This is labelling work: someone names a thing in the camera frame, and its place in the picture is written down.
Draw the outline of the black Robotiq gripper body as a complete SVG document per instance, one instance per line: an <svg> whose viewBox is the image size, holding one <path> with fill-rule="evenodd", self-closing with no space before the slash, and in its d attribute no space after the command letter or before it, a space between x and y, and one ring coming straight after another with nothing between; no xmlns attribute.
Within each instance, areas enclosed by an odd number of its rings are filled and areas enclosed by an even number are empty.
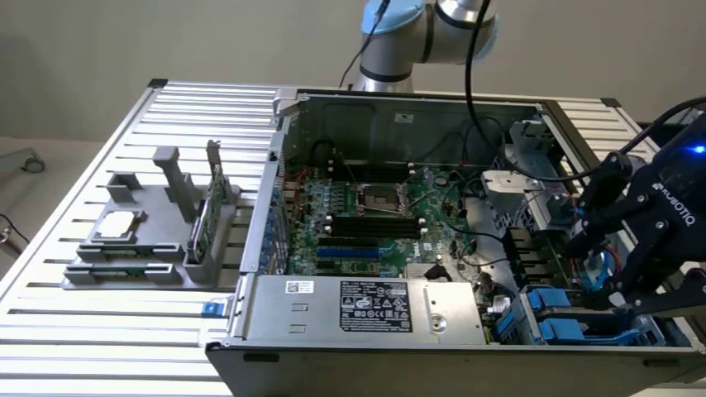
<svg viewBox="0 0 706 397"><path fill-rule="evenodd" d="M625 220L651 256L704 261L704 121L695 120L635 173L628 196L646 206Z"/></svg>

